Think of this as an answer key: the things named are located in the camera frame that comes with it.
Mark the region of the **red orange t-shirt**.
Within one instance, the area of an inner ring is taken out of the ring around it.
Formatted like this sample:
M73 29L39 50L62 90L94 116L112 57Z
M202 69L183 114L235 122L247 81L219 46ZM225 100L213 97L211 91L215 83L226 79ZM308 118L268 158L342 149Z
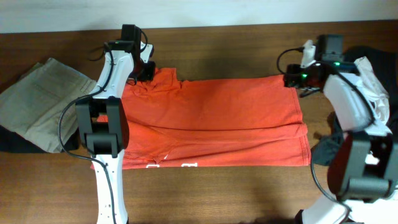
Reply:
M180 81L160 68L127 84L124 169L307 166L310 146L299 99L282 76Z

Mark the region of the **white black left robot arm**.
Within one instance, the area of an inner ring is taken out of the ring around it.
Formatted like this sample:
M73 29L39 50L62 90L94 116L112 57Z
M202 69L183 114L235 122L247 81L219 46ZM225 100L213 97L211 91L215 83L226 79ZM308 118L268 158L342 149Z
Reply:
M129 79L154 75L152 44L114 40L105 46L98 82L75 110L83 145L93 163L98 194L98 223L128 223L123 195L123 157L129 128L121 97Z

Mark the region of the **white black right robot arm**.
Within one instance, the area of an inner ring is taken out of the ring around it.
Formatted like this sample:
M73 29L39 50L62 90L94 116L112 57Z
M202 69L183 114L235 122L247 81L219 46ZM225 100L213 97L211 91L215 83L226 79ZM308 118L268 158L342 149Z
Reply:
M397 139L376 118L355 65L291 64L284 82L286 87L303 89L302 97L322 92L345 137L328 168L328 189L312 206L299 211L295 222L397 222Z

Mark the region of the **folded khaki trousers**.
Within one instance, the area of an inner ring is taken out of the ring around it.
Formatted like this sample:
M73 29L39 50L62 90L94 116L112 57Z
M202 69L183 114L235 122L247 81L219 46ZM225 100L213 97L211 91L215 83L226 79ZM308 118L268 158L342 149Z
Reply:
M24 78L1 93L1 126L48 153L61 152L77 131L72 100L87 95L96 82L49 58L37 63Z

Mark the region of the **folded black garment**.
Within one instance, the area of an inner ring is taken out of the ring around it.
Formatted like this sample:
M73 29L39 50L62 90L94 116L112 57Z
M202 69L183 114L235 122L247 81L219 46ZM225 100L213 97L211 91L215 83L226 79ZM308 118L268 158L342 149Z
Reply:
M78 131L76 131L70 139L65 143L67 151L74 151L79 148ZM43 154L46 153L30 141L22 136L7 130L1 126L1 152L16 154Z

